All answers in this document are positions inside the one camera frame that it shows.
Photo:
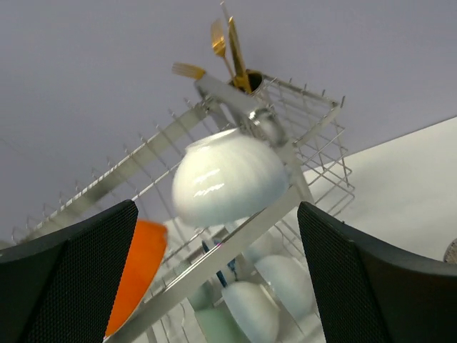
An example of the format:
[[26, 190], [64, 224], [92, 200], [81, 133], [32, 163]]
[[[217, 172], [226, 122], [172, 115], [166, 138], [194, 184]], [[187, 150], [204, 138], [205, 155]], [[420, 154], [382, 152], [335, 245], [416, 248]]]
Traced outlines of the stainless steel dish rack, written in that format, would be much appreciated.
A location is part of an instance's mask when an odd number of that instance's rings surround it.
[[107, 342], [307, 342], [316, 311], [294, 214], [340, 214], [355, 197], [343, 107], [265, 74], [244, 94], [205, 76], [201, 100], [110, 163], [72, 198], [15, 227], [13, 244], [130, 197], [167, 248], [140, 302]]

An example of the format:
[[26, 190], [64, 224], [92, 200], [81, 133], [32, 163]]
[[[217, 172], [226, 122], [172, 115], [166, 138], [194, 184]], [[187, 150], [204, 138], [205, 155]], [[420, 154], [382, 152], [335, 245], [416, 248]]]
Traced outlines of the white bowl orange stack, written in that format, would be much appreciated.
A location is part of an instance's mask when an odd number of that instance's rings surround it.
[[233, 319], [250, 342], [276, 342], [280, 309], [261, 284], [234, 282], [221, 290]]

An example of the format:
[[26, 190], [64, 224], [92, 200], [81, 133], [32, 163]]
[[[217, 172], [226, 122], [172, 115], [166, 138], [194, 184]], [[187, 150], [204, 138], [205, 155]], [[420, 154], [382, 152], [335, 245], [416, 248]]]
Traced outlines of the white orange bottom bowl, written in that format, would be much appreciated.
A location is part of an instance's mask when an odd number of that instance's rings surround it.
[[134, 313], [149, 289], [166, 252], [165, 225], [139, 219], [119, 283], [105, 337], [110, 337]]

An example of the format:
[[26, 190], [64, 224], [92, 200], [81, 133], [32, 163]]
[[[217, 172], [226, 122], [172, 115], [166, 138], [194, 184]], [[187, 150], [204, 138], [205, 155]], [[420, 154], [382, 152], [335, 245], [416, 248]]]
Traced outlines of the mint bowl gold rim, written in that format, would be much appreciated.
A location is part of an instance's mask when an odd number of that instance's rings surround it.
[[196, 321], [209, 343], [248, 342], [233, 317], [224, 309], [210, 308], [195, 312]]

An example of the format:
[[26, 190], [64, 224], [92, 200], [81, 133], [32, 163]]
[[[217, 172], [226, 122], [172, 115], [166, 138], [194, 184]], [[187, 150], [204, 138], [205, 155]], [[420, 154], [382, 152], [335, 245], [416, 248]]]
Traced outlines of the perforated steel cutlery holder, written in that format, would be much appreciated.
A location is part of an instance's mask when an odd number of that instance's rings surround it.
[[253, 69], [247, 69], [246, 73], [251, 87], [251, 93], [249, 95], [263, 101], [272, 102], [268, 88], [275, 79]]

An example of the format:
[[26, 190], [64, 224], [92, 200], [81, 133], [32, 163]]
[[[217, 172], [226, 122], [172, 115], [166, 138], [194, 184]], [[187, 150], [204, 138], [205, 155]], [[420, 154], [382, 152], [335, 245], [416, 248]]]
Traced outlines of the pale green bowl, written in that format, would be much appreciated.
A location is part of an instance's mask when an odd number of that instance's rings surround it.
[[187, 297], [194, 311], [214, 308], [215, 287], [210, 282], [204, 282], [193, 294]]

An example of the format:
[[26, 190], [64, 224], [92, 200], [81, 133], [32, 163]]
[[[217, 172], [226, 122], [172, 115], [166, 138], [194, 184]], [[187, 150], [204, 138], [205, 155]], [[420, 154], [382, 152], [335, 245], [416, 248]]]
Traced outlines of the white bowl brown pattern stack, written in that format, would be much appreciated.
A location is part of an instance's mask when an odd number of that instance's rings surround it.
[[186, 147], [171, 197], [184, 224], [210, 227], [249, 217], [288, 188], [288, 172], [268, 145], [228, 129]]

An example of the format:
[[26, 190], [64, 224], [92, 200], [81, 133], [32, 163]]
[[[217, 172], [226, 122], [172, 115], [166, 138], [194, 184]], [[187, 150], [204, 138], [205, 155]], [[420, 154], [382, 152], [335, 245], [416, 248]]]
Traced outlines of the white bowl front stack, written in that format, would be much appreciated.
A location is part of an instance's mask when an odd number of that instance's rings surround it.
[[294, 258], [269, 255], [254, 266], [295, 320], [300, 321], [313, 311], [311, 278]]

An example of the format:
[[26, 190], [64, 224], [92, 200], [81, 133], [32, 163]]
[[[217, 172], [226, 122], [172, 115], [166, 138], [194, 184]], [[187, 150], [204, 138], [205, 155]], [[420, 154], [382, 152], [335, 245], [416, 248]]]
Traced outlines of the white bowl dark band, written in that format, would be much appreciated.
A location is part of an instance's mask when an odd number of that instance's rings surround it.
[[243, 252], [243, 256], [248, 262], [255, 264], [258, 260], [273, 254], [275, 250], [275, 237], [271, 233], [266, 232]]

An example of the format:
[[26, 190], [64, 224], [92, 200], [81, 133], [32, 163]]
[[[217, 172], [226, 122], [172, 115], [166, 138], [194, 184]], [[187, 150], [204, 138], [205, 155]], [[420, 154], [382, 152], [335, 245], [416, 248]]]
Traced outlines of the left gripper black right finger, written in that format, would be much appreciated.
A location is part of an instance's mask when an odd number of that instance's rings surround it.
[[301, 202], [301, 241], [327, 342], [455, 342], [456, 265]]

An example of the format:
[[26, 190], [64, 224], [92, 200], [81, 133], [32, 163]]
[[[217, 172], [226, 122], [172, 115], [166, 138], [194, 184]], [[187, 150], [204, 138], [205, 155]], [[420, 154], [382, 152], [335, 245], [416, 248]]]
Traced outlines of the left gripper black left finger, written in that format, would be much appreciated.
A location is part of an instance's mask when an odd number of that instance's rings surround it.
[[1, 250], [2, 342], [102, 342], [138, 209], [122, 201]]

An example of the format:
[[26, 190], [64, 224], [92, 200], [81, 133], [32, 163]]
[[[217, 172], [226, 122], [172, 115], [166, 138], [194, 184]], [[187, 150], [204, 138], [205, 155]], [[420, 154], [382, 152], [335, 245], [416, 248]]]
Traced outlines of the gold fork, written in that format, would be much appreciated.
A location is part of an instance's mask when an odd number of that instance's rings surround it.
[[211, 45], [214, 54], [224, 61], [226, 68], [231, 76], [231, 80], [235, 81], [235, 74], [228, 59], [226, 58], [226, 40], [220, 19], [215, 20], [211, 24]]

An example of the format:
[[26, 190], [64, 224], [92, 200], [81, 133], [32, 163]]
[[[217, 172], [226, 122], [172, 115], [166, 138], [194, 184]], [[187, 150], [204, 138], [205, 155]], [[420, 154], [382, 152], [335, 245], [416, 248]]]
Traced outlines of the brown lattice pattern bowl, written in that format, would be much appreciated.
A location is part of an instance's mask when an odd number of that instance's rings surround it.
[[443, 255], [443, 262], [457, 264], [457, 239], [454, 239], [446, 248]]

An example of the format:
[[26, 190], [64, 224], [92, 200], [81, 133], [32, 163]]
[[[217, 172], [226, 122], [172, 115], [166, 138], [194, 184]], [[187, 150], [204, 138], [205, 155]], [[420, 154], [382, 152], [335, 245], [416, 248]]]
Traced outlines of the blue floral bowl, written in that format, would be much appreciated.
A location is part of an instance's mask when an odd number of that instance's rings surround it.
[[[217, 247], [221, 244], [220, 239], [209, 239], [203, 240], [201, 245], [205, 253], [209, 252], [212, 248]], [[231, 261], [227, 262], [217, 273], [216, 276], [220, 281], [222, 287], [227, 287], [233, 282], [238, 281], [238, 272], [237, 272], [237, 265], [236, 260], [232, 259]]]

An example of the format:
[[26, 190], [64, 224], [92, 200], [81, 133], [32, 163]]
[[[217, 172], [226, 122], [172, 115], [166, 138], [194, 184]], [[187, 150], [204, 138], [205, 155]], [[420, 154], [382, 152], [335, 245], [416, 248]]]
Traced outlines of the gold knife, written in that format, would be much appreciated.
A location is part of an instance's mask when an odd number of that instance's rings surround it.
[[231, 53], [233, 57], [233, 64], [236, 73], [236, 80], [238, 86], [243, 88], [247, 94], [251, 93], [251, 85], [246, 71], [246, 65], [241, 53], [241, 45], [238, 41], [238, 34], [234, 18], [231, 16], [228, 20], [228, 37], [231, 46]]

